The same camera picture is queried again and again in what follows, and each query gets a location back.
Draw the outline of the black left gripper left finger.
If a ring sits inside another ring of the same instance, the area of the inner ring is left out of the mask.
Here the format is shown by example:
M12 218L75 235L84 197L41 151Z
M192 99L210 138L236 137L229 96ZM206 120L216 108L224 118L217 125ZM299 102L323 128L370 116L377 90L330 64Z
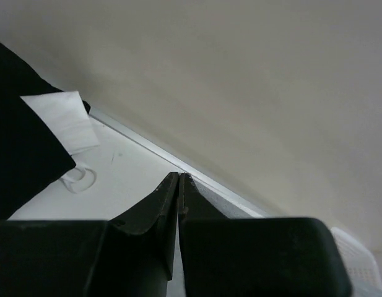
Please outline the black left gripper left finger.
M111 220L0 221L0 296L165 296L178 174Z

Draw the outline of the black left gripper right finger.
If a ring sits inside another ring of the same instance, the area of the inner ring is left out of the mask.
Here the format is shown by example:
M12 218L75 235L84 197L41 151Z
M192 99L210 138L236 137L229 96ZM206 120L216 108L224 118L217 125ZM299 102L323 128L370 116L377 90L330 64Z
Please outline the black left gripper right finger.
M335 240L310 217L228 218L180 176L178 223L188 296L350 296Z

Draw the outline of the grey tank top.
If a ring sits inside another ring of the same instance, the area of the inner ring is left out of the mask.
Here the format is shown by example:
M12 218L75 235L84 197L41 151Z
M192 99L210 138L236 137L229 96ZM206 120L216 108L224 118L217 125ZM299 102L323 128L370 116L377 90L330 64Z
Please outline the grey tank top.
M195 181L198 191L210 202L217 210L223 213L228 218L252 218L252 216L236 205L232 204L225 197L216 193L209 186ZM179 231L176 229L175 253L173 262L173 277L167 285L167 296L186 296L184 286L183 264L181 259Z

